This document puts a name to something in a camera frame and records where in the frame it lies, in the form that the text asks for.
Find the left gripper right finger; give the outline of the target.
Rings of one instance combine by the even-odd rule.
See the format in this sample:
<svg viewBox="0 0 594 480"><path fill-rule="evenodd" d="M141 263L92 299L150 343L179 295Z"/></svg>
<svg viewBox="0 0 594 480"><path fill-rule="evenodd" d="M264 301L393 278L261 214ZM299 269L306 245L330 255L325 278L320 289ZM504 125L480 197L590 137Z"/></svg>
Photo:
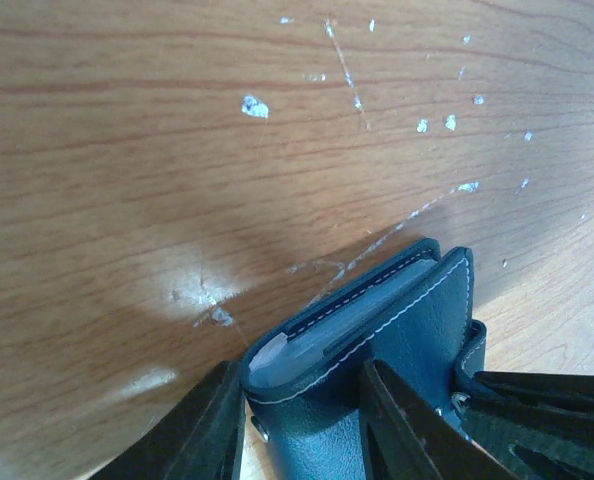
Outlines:
<svg viewBox="0 0 594 480"><path fill-rule="evenodd" d="M368 479L513 479L453 429L381 360L361 371L361 442Z"/></svg>

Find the blue leather card holder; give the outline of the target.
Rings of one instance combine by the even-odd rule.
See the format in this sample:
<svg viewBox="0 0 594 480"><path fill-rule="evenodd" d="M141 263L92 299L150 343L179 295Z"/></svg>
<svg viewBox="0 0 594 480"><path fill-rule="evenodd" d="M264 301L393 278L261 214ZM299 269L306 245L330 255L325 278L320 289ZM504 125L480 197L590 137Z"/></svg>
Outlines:
<svg viewBox="0 0 594 480"><path fill-rule="evenodd" d="M441 420L461 426L454 369L484 363L469 248L419 240L262 336L242 386L281 479L361 479L359 374L381 360Z"/></svg>

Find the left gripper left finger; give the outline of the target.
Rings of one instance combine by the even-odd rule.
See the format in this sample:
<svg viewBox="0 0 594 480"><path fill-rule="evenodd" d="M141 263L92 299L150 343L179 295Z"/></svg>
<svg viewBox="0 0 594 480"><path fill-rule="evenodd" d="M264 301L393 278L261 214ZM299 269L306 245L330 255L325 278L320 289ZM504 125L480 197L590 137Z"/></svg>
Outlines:
<svg viewBox="0 0 594 480"><path fill-rule="evenodd" d="M94 479L238 479L245 398L237 362L217 364L148 433Z"/></svg>

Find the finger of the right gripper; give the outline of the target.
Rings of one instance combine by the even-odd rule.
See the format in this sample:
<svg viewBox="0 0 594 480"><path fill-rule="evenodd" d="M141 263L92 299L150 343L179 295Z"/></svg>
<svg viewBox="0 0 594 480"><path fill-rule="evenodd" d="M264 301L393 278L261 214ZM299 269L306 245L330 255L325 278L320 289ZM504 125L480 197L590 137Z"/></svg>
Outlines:
<svg viewBox="0 0 594 480"><path fill-rule="evenodd" d="M480 371L456 391L467 435L519 479L594 479L594 375Z"/></svg>

